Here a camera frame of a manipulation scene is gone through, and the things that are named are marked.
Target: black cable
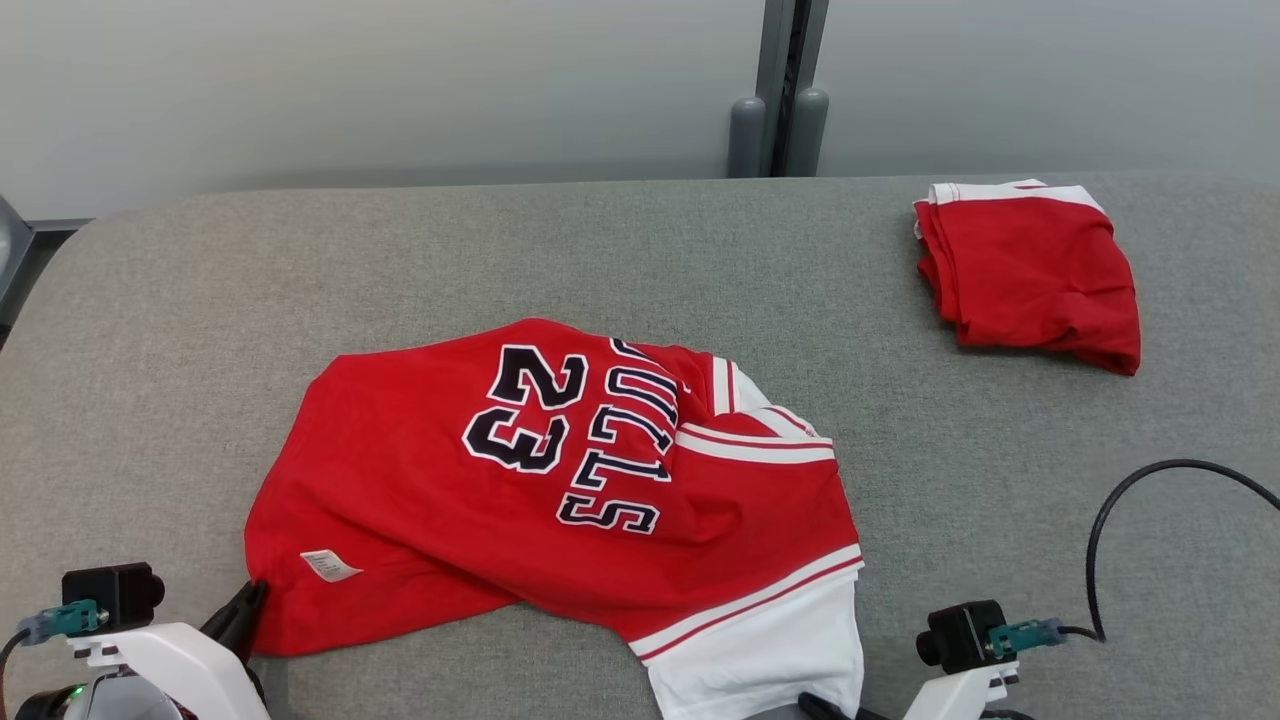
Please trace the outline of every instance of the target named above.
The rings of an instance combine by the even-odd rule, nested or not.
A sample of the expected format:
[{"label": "black cable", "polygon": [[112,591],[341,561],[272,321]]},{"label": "black cable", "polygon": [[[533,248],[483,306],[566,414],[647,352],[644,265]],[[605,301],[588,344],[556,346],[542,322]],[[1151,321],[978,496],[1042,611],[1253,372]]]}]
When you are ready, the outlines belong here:
[{"label": "black cable", "polygon": [[[1120,496],[1125,493],[1129,488],[1134,486],[1138,480],[1151,475],[1152,473],[1158,473],[1161,470],[1169,470],[1170,468],[1194,468],[1198,470],[1208,470],[1210,473],[1217,473],[1224,478],[1230,478],[1242,486],[1256,492],[1262,500],[1271,503],[1272,507],[1280,510],[1280,497],[1267,488],[1258,484],[1256,480],[1249,478],[1243,473],[1236,473],[1230,468],[1219,465],[1217,462],[1208,462],[1206,460],[1161,460],[1160,462],[1152,462],[1144,468],[1139,468],[1128,478],[1116,486],[1116,489],[1111,491],[1107,501],[1102,503],[1102,509],[1098,510],[1097,519],[1093,520],[1093,530],[1089,532],[1089,550],[1084,555],[1084,584],[1085,591],[1089,593],[1089,618],[1093,620],[1093,634],[1091,635],[1084,628],[1074,628],[1076,630],[1074,634],[1092,637],[1098,642],[1107,642],[1107,633],[1102,629],[1102,616],[1098,614],[1098,588],[1097,588],[1097,559],[1098,559],[1098,541],[1102,539],[1102,524],[1107,521],[1107,515],[1111,514],[1111,509],[1115,507]],[[1068,628],[1062,628],[1062,632],[1068,632]]]},{"label": "black cable", "polygon": [[4,643],[4,650],[0,650],[0,720],[8,720],[9,712],[4,707],[4,666],[9,662],[9,655],[13,648],[18,647],[18,643],[27,639],[31,634],[31,628],[23,628],[18,630],[9,642]]},{"label": "black cable", "polygon": [[1062,625],[1057,629],[1057,632],[1062,633],[1064,635],[1084,635],[1091,641],[1098,639],[1098,634],[1094,633],[1093,630],[1088,628],[1079,628],[1076,625]]},{"label": "black cable", "polygon": [[1025,712],[1016,710],[983,710],[978,717],[1004,717],[1005,720],[1036,720]]}]

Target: folded red shorts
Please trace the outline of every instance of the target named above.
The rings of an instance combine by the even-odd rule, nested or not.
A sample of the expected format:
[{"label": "folded red shorts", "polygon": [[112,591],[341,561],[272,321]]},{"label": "folded red shorts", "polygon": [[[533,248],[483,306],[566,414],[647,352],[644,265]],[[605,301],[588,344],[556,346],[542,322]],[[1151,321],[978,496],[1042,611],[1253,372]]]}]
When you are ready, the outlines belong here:
[{"label": "folded red shorts", "polygon": [[918,269],[961,345],[1042,347],[1138,372],[1133,273],[1083,187],[936,183],[915,211],[927,252]]}]

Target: red fabric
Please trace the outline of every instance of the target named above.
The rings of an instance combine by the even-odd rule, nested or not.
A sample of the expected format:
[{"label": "red fabric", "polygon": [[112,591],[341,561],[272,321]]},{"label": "red fabric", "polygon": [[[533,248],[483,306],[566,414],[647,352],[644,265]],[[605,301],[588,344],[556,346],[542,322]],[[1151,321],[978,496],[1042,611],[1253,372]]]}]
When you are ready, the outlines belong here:
[{"label": "red fabric", "polygon": [[1046,197],[1053,188],[965,200],[965,186],[950,187],[960,200],[915,204],[925,249],[916,268],[960,345],[1042,347],[1138,372],[1133,274],[1106,214]]},{"label": "red fabric", "polygon": [[[580,396],[548,398],[524,373],[511,386],[526,397],[502,400],[511,347],[535,347],[563,388],[573,386],[567,368],[580,359]],[[300,655],[380,641],[518,600],[634,641],[854,546],[833,456],[762,465],[680,445],[676,428],[686,423],[769,438],[764,451],[774,455],[780,445],[783,452],[823,445],[780,439],[745,414],[713,416],[713,361],[724,366],[682,347],[618,345],[547,320],[339,357],[307,391],[244,528],[250,574],[271,589],[256,650]],[[623,383],[654,396],[669,382],[678,418],[618,393],[607,380],[618,368],[658,378],[631,374]],[[613,438],[602,439],[593,428],[605,406],[643,418],[671,442],[659,448],[632,421],[612,421],[603,434]],[[535,452],[554,455],[554,464],[508,468],[465,442],[494,407],[513,415],[493,437],[513,443],[535,433]],[[567,427],[558,446],[557,419]],[[744,456],[760,451],[740,445]],[[604,468],[603,484],[582,489],[581,470],[596,450],[667,477]],[[566,510],[571,493],[584,503]],[[660,514],[649,532],[628,530],[639,516],[626,511],[614,527],[573,524],[609,501]],[[320,550],[360,573],[321,579],[300,557]]]}]

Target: red stripe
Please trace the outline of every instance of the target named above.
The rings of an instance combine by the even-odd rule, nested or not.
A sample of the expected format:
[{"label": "red stripe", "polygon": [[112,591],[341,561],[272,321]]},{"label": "red stripe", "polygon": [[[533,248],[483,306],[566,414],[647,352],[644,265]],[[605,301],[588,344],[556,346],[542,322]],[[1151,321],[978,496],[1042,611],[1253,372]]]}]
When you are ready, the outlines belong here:
[{"label": "red stripe", "polygon": [[728,411],[737,413],[737,404],[733,402],[733,361],[726,360],[724,365],[728,368]]},{"label": "red stripe", "polygon": [[639,656],[639,659],[641,661],[644,661],[644,660],[652,659],[655,655],[660,655],[663,652],[667,652],[672,647],[675,647],[675,646],[677,646],[677,644],[687,641],[689,638],[696,635],[698,633],[705,630],[707,628],[710,628],[712,625],[718,625],[718,624],[723,623],[724,620],[728,620],[730,618],[737,618],[739,615],[746,612],[748,610],[754,610],[754,609],[756,609],[756,607],[759,607],[759,606],[762,606],[762,605],[764,605],[767,602],[773,602],[774,600],[778,600],[780,597],[782,597],[782,596],[785,596],[787,593],[791,593],[791,592],[794,592],[794,591],[796,591],[799,588],[803,588],[804,585],[808,585],[809,583],[812,583],[812,582],[814,582],[814,580],[817,580],[817,579],[819,579],[819,578],[822,578],[824,575],[829,575],[829,574],[835,573],[836,570],[840,570],[842,568],[849,568],[850,565],[854,565],[854,564],[861,562],[861,561],[863,561],[863,556],[859,555],[858,557],[854,557],[852,560],[846,560],[846,561],[841,562],[840,565],[832,565],[831,568],[827,568],[822,573],[818,573],[818,574],[814,574],[814,575],[809,575],[804,580],[800,580],[799,583],[791,585],[790,588],[780,591],[777,594],[767,597],[767,598],[762,600],[760,602],[754,602],[754,603],[748,605],[746,607],[744,607],[741,610],[735,610],[733,612],[730,612],[728,615],[721,615],[719,618],[717,618],[717,619],[714,619],[714,620],[712,620],[709,623],[699,625],[698,628],[694,628],[692,630],[689,630],[687,633],[685,633],[685,634],[680,635],[678,638],[671,641],[669,643],[659,647],[658,650],[655,650],[653,652],[646,652],[646,653]]},{"label": "red stripe", "polygon": [[801,430],[805,432],[805,434],[809,434],[809,428],[804,427],[804,423],[796,421],[795,418],[792,418],[791,415],[783,413],[782,410],[778,410],[777,407],[774,407],[772,405],[769,405],[768,407],[765,407],[765,410],[772,410],[774,414],[777,414],[783,420],[786,420],[786,421],[791,423],[792,425],[800,428]]},{"label": "red stripe", "polygon": [[746,436],[740,436],[744,439],[724,439],[705,433],[700,433],[698,432],[696,428],[691,425],[681,425],[680,432],[685,433],[686,436],[694,436],[698,439],[705,439],[707,442],[714,442],[719,445],[732,445],[737,447],[759,447],[760,450],[808,450],[810,447],[820,447],[823,450],[831,450],[832,447],[829,442],[818,442],[801,438],[796,438],[797,442],[787,442],[787,443],[758,442],[753,441]]}]

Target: care label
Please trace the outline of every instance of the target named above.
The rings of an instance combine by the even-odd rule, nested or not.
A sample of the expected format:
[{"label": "care label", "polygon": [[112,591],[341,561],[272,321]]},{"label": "care label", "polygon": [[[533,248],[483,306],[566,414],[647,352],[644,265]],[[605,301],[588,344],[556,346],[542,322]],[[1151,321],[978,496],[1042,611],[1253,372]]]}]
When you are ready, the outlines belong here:
[{"label": "care label", "polygon": [[312,550],[311,552],[298,553],[307,565],[320,575],[320,579],[328,583],[337,583],[338,580],[346,580],[347,578],[355,575],[356,573],[362,573],[358,568],[352,568],[338,557],[338,553],[332,550]]}]

